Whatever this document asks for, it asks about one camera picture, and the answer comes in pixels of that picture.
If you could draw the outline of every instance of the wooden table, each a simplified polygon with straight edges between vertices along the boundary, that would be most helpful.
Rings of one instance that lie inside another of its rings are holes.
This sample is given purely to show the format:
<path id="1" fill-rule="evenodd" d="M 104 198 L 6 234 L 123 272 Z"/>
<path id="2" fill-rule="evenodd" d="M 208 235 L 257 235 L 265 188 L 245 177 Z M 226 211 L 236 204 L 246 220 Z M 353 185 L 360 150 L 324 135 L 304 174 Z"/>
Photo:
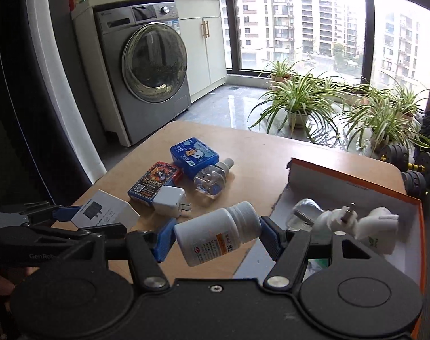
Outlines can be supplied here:
<path id="1" fill-rule="evenodd" d="M 269 215 L 286 185 L 288 175 L 286 165 L 291 158 L 306 160 L 405 193 L 400 172 L 389 163 L 273 135 L 173 121 L 139 145 L 100 178 L 74 205 L 84 204 L 101 189 L 130 201 L 141 216 L 136 229 L 159 228 L 166 218 L 154 213 L 152 208 L 131 201 L 127 191 L 155 162 L 172 162 L 169 151 L 171 146 L 191 137 L 196 137 L 209 145 L 219 153 L 221 160 L 231 157 L 235 165 L 228 176 L 226 189 L 212 203 L 200 200 L 198 194 L 194 192 L 192 182 L 183 178 L 179 186 L 185 189 L 187 199 L 191 202 L 190 217 L 197 217 L 242 201 L 249 201 L 259 215 Z M 180 217 L 179 221 L 185 221 L 186 218 Z M 75 229 L 71 222 L 56 223 L 55 226 Z M 161 263 L 161 269 L 170 282 L 176 277 L 231 278 L 252 245 L 253 242 L 244 244 L 236 251 L 216 260 L 188 267 L 178 245 L 174 244 L 166 260 Z M 110 269 L 131 281 L 127 262 L 111 261 Z"/>

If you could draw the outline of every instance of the blue gripper pad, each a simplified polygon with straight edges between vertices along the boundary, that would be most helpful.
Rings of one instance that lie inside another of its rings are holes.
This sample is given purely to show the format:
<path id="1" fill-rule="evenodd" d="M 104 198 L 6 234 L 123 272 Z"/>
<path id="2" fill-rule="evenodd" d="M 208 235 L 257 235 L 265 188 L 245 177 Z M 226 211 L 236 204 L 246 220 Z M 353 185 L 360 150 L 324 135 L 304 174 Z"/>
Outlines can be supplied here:
<path id="1" fill-rule="evenodd" d="M 59 207 L 57 210 L 53 211 L 52 217 L 60 222 L 71 221 L 76 212 L 80 210 L 81 206 L 75 207 Z"/>
<path id="2" fill-rule="evenodd" d="M 279 237 L 277 233 L 262 218 L 260 218 L 260 221 L 261 235 L 259 236 L 259 239 L 266 248 L 270 258 L 274 261 L 277 261 L 281 256 L 281 253 L 284 251 L 279 242 Z"/>
<path id="3" fill-rule="evenodd" d="M 168 255 L 172 245 L 176 241 L 174 233 L 174 226 L 177 220 L 172 218 L 169 222 L 157 233 L 157 244 L 152 249 L 152 254 L 155 260 L 160 263 L 163 262 Z"/>

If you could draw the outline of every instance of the white charger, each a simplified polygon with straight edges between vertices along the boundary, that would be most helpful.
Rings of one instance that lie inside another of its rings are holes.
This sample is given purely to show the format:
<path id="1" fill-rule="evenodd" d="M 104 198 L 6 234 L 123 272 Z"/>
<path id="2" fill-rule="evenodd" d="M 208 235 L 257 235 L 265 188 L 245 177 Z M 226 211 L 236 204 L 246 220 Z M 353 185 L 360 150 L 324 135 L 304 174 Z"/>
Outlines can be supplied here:
<path id="1" fill-rule="evenodd" d="M 179 217 L 182 211 L 191 211 L 186 202 L 185 191 L 182 188 L 164 185 L 152 200 L 152 206 L 158 214 L 167 217 Z"/>

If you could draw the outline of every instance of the washing machine door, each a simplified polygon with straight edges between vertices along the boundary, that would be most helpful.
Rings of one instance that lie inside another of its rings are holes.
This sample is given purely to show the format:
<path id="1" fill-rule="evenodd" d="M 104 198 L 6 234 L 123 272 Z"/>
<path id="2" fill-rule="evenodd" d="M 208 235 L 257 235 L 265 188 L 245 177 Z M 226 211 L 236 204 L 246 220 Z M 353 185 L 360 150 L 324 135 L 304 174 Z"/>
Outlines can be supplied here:
<path id="1" fill-rule="evenodd" d="M 138 99 L 150 103 L 173 97 L 182 86 L 186 67 L 182 38 L 173 28 L 158 22 L 138 29 L 122 55 L 122 75 L 127 88 Z"/>

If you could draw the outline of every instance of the washing machine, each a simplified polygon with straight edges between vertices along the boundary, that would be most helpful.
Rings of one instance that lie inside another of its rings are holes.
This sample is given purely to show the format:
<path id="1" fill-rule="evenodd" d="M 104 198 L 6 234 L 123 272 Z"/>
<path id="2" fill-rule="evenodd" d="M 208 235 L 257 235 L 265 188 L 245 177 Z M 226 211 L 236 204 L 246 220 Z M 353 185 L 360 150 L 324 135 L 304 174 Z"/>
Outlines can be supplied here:
<path id="1" fill-rule="evenodd" d="M 134 144 L 190 106 L 187 55 L 173 0 L 97 6 L 94 17 L 112 92 Z"/>

